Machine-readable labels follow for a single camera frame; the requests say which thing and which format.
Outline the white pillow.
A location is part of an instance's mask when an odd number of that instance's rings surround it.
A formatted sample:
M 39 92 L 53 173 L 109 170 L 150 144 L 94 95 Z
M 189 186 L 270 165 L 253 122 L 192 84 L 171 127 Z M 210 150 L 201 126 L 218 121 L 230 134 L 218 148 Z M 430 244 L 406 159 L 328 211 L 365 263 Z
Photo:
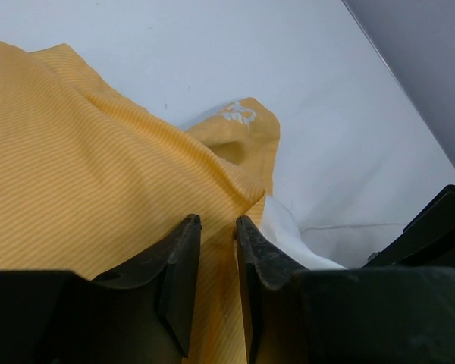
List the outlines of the white pillow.
M 361 268 L 403 232 L 401 223 L 297 226 L 291 212 L 268 196 L 259 229 L 283 253 L 311 270 Z

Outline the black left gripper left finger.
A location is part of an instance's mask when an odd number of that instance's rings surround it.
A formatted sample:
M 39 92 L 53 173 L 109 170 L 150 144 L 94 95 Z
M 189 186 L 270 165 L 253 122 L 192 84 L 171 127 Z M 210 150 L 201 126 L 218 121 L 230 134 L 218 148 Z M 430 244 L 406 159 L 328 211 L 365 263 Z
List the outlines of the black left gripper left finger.
M 0 271 L 0 363 L 179 363 L 189 354 L 201 221 L 92 280 Z

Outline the yellow printed pillowcase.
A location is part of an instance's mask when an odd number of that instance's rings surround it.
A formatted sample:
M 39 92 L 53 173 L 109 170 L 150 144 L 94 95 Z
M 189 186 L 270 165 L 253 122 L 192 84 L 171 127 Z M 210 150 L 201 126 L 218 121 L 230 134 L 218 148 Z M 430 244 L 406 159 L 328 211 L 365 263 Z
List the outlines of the yellow printed pillowcase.
M 233 232 L 260 222 L 278 119 L 256 99 L 182 131 L 112 89 L 69 45 L 0 42 L 0 269 L 93 278 L 197 214 L 188 362 L 244 363 Z

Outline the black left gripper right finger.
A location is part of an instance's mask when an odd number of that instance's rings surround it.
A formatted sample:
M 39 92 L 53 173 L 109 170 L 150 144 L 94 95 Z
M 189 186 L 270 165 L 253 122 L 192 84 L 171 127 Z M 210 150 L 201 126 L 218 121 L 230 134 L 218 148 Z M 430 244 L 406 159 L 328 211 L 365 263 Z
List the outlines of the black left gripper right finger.
M 236 222 L 251 363 L 455 363 L 455 269 L 313 271 Z

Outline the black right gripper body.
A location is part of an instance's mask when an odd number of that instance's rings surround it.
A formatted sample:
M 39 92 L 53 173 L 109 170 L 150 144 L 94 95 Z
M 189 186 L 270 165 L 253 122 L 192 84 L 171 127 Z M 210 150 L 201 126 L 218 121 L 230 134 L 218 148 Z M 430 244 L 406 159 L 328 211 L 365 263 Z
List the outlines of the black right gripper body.
M 368 267 L 443 266 L 455 268 L 455 185 L 447 185 L 367 263 Z

